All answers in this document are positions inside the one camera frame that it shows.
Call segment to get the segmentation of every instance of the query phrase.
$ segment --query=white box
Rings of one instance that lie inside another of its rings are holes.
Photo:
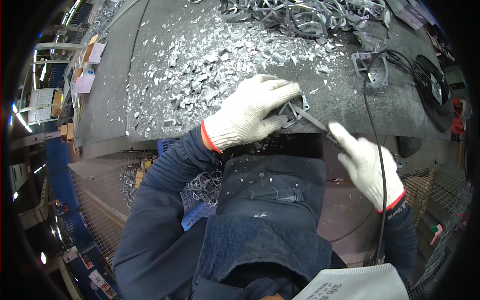
[[[90,68],[78,68],[75,71],[75,77],[73,82],[72,93],[86,93],[88,94],[92,89],[93,80],[95,79],[95,73]]]
[[[91,38],[90,42],[88,43],[87,49],[85,51],[84,59],[82,63],[89,63],[89,64],[97,64],[100,63],[100,55],[102,55],[103,48],[105,44],[100,44],[96,42],[98,35]]]

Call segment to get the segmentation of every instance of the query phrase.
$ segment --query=green object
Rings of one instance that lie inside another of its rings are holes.
[[[431,230],[433,233],[437,232],[437,231],[438,231],[437,225],[430,227],[430,230]]]

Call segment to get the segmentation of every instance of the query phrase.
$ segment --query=white work glove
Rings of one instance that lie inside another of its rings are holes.
[[[381,213],[383,210],[384,186],[377,145],[363,137],[356,140],[338,123],[330,123],[328,127],[340,147],[346,152],[346,154],[339,153],[338,160],[347,169],[353,184]],[[390,151],[383,146],[382,156],[387,185],[386,207],[389,210],[402,199],[405,189],[396,173],[396,163]]]
[[[259,74],[242,81],[222,108],[202,121],[202,131],[217,152],[259,141],[287,123],[287,117],[271,116],[274,108],[300,94],[298,84]]]

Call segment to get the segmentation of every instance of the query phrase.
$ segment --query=red glove cuff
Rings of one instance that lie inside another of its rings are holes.
[[[403,192],[401,193],[401,195],[395,200],[393,201],[389,206],[387,206],[387,209],[386,210],[389,210],[391,208],[394,208],[395,205],[398,204],[398,202],[400,202],[400,200],[402,200],[403,196],[405,195],[405,190],[403,190]],[[377,213],[381,214],[383,212],[383,210],[376,210]]]
[[[208,144],[212,147],[213,150],[217,151],[218,153],[222,154],[220,150],[215,147],[215,145],[212,143],[212,140],[210,140],[210,137],[208,137],[207,130],[205,129],[205,121],[202,120],[202,125],[200,126],[202,128],[202,132],[204,133],[205,139],[207,139]]]

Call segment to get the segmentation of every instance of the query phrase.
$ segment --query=navy jacket sleeve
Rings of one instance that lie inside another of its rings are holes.
[[[404,283],[410,280],[417,257],[417,233],[413,226],[413,211],[405,196],[385,216],[385,262],[391,263]]]
[[[149,168],[113,258],[113,271],[124,298],[154,297],[153,287],[162,284],[156,261],[184,235],[179,192],[200,171],[212,166],[214,155],[203,145],[197,127]]]

